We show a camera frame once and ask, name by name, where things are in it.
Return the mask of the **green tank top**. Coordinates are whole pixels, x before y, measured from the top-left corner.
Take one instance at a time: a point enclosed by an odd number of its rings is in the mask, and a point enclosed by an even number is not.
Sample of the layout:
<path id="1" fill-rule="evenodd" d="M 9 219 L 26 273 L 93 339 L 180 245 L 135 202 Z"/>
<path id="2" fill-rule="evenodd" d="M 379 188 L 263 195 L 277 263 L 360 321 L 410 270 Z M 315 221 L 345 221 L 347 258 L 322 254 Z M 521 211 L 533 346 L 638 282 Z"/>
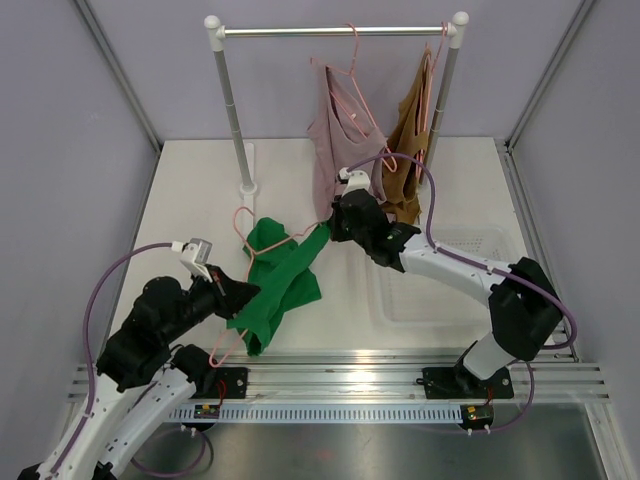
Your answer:
<path id="1" fill-rule="evenodd" d="M 258 220 L 244 251 L 257 253 L 248 281 L 259 293 L 227 322 L 243 336 L 246 352 L 259 356 L 274 339 L 286 313 L 322 299 L 311 265 L 329 242 L 326 224 L 315 226 L 297 241 L 284 225 L 269 217 Z"/>

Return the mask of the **mauve pink tank top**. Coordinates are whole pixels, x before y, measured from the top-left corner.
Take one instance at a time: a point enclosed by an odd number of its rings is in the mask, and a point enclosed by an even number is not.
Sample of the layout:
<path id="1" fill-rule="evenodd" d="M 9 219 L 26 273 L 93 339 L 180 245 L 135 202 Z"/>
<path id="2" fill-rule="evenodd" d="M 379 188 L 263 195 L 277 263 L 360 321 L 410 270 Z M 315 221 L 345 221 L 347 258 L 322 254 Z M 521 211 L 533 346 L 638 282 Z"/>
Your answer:
<path id="1" fill-rule="evenodd" d="M 316 115 L 307 129 L 315 149 L 313 204 L 319 221 L 332 214 L 338 195 L 338 172 L 382 152 L 386 138 L 369 121 L 360 100 L 336 77 L 328 65 L 313 60 L 317 84 Z"/>

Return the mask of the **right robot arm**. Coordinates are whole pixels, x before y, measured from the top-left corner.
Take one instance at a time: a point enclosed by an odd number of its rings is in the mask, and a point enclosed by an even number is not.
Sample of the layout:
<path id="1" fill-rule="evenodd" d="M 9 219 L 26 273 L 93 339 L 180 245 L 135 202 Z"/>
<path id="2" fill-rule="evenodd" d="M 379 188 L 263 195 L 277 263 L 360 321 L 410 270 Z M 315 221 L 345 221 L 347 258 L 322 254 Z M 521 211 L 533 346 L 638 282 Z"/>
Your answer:
<path id="1" fill-rule="evenodd" d="M 429 399 L 499 398 L 507 368 L 530 362 L 545 347 L 566 309 L 540 265 L 523 257 L 491 262 L 438 244 L 427 232 L 390 221 L 364 189 L 338 196 L 329 219 L 335 242 L 352 241 L 378 266 L 438 281 L 487 308 L 490 331 L 451 367 L 426 367 Z"/>

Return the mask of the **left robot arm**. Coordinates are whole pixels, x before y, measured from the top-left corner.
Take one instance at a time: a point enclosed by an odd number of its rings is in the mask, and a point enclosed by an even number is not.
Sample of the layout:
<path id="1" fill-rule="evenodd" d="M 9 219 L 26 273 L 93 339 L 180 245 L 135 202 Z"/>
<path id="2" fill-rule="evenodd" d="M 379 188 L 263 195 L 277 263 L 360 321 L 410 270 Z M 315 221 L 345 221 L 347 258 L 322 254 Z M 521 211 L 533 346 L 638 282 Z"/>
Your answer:
<path id="1" fill-rule="evenodd" d="M 115 479 L 154 430 L 183 401 L 222 393 L 218 371 L 200 347 L 173 349 L 211 316 L 235 318 L 258 286 L 207 266 L 189 289 L 169 276 L 148 281 L 121 328 L 89 364 L 81 412 L 49 457 L 22 479 Z"/>

